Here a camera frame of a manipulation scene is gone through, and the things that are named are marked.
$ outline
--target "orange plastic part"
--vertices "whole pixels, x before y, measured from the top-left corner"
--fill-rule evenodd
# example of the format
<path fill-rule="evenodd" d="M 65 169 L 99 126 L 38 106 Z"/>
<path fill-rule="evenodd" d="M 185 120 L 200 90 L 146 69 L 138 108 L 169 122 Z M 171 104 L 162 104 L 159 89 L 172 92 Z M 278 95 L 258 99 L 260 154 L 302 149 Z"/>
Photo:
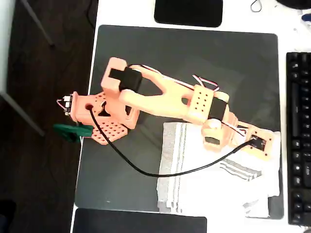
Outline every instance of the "orange plastic part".
<path fill-rule="evenodd" d="M 233 126 L 238 125 L 237 117 L 229 112 L 229 110 L 225 112 L 223 121 Z M 205 149 L 213 152 L 220 152 L 224 146 L 231 143 L 233 135 L 236 132 L 217 119 L 209 119 L 203 124 L 201 133 Z M 209 142 L 209 138 L 213 138 L 214 143 Z"/>
<path fill-rule="evenodd" d="M 108 142 L 100 134 L 96 125 L 94 124 L 88 106 L 93 106 L 92 111 L 96 121 L 101 126 L 101 129 L 106 134 L 111 142 L 127 135 L 128 129 L 119 124 L 112 116 L 99 116 L 104 110 L 104 103 L 106 102 L 105 94 L 103 92 L 97 95 L 79 96 L 77 92 L 72 94 L 70 117 L 75 122 L 81 122 L 84 125 L 94 126 L 92 138 L 102 145 L 107 145 Z"/>
<path fill-rule="evenodd" d="M 262 138 L 265 140 L 264 150 L 259 150 L 251 145 L 243 147 L 241 150 L 247 152 L 248 154 L 254 155 L 257 158 L 268 161 L 271 158 L 271 150 L 275 140 L 273 132 L 262 130 L 254 125 L 247 124 L 245 122 L 239 121 L 238 125 L 243 126 L 247 129 L 245 141 L 251 140 L 254 136 Z M 229 146 L 237 147 L 238 145 L 234 141 L 230 141 Z"/>
<path fill-rule="evenodd" d="M 109 77 L 112 68 L 124 71 L 126 67 L 127 63 L 125 60 L 116 57 L 110 58 L 101 86 L 106 94 L 107 104 L 105 110 L 120 124 L 125 125 L 129 129 L 134 129 L 138 120 L 139 110 L 132 108 L 129 115 L 127 115 L 124 102 L 119 100 L 121 93 L 119 90 L 120 80 Z"/>
<path fill-rule="evenodd" d="M 142 66 L 133 65 L 130 68 L 152 81 L 162 91 L 162 95 L 144 96 L 132 90 L 123 90 L 119 96 L 122 103 L 159 117 L 180 118 L 197 125 L 206 121 L 217 92 L 200 85 L 195 85 L 194 90 L 191 90 Z M 182 102 L 183 98 L 188 99 L 187 104 Z"/>

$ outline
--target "chair leg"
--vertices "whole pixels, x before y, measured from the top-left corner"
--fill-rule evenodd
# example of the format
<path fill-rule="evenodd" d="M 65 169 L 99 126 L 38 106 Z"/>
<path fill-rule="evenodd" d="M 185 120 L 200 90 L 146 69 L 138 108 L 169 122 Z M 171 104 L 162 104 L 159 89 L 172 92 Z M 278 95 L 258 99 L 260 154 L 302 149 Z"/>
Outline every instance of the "chair leg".
<path fill-rule="evenodd" d="M 42 31 L 45 39 L 47 40 L 47 42 L 49 43 L 50 46 L 54 46 L 54 42 L 51 40 L 50 36 L 47 34 L 47 32 L 44 30 L 42 23 L 40 22 L 40 20 L 38 19 L 37 15 L 35 14 L 35 12 L 33 11 L 33 9 L 31 8 L 31 6 L 29 5 L 29 3 L 27 2 L 27 0 L 21 0 L 21 2 L 23 3 L 23 5 L 25 6 L 26 10 L 28 11 L 29 15 L 33 18 L 34 22 L 36 23 L 36 25 L 38 26 L 38 28 Z"/>
<path fill-rule="evenodd" d="M 44 136 L 44 131 L 29 117 L 27 113 L 11 98 L 7 93 L 2 93 L 2 97 L 14 108 L 17 113 L 34 129 L 40 136 Z"/>

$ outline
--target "3d-printed robot arm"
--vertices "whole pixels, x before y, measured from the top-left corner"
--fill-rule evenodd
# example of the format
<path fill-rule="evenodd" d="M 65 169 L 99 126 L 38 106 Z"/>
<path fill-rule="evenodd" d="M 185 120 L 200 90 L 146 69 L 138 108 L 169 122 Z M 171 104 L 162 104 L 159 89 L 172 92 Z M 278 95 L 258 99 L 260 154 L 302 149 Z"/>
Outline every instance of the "3d-printed robot arm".
<path fill-rule="evenodd" d="M 143 78 L 152 81 L 162 95 L 138 94 Z M 127 135 L 127 128 L 134 129 L 142 110 L 155 116 L 180 118 L 202 125 L 203 143 L 207 150 L 219 152 L 226 145 L 236 147 L 255 139 L 253 145 L 243 150 L 261 159 L 269 159 L 273 134 L 239 122 L 229 110 L 229 96 L 226 93 L 201 85 L 188 88 L 144 66 L 128 66 L 125 60 L 114 57 L 109 60 L 101 86 L 103 92 L 97 95 L 79 96 L 74 92 L 70 100 L 64 97 L 68 100 L 65 113 L 74 121 L 95 127 L 89 114 L 89 107 L 92 106 L 96 120 L 110 141 Z M 188 99 L 187 104 L 182 102 L 183 98 Z M 242 135 L 244 141 L 234 140 L 237 133 Z M 96 127 L 92 138 L 102 145 L 107 144 Z"/>

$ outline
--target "dark floor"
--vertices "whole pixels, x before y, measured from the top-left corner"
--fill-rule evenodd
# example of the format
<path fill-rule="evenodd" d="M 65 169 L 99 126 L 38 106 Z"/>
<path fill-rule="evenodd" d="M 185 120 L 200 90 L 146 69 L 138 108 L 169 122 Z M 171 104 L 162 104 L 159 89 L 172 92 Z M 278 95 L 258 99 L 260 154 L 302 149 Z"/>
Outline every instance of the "dark floor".
<path fill-rule="evenodd" d="M 51 49 L 17 0 L 9 93 L 46 136 L 38 136 L 1 101 L 0 200 L 17 204 L 12 233 L 69 232 L 80 145 L 64 141 L 52 126 L 71 123 L 56 105 L 57 98 L 74 90 L 87 92 L 94 35 L 86 19 L 89 1 L 29 0 L 56 43 Z M 96 10 L 93 0 L 92 22 Z"/>

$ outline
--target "white desk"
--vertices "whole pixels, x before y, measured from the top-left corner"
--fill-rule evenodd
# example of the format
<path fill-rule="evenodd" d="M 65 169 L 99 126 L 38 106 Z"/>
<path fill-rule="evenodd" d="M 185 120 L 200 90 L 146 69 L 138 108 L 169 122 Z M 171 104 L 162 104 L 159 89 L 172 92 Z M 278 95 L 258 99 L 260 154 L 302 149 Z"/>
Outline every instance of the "white desk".
<path fill-rule="evenodd" d="M 283 193 L 284 218 L 282 220 L 244 219 L 230 221 L 225 224 L 216 220 L 207 220 L 208 232 L 303 232 L 297 226 L 287 224 L 287 158 L 286 158 L 286 53 L 289 51 L 311 51 L 311 27 L 301 21 L 302 13 L 311 10 L 298 11 L 282 6 L 275 0 L 261 0 L 262 11 L 253 13 L 250 5 L 253 0 L 224 0 L 223 22 L 218 28 L 203 28 L 192 26 L 159 24 L 154 20 L 155 0 L 99 0 L 94 47 L 91 65 L 90 81 L 92 77 L 97 33 L 100 25 L 142 26 L 155 28 L 177 28 L 210 31 L 274 33 L 278 36 L 279 59 L 279 92 L 282 130 L 283 156 Z M 76 206 L 73 208 L 72 225 Z"/>

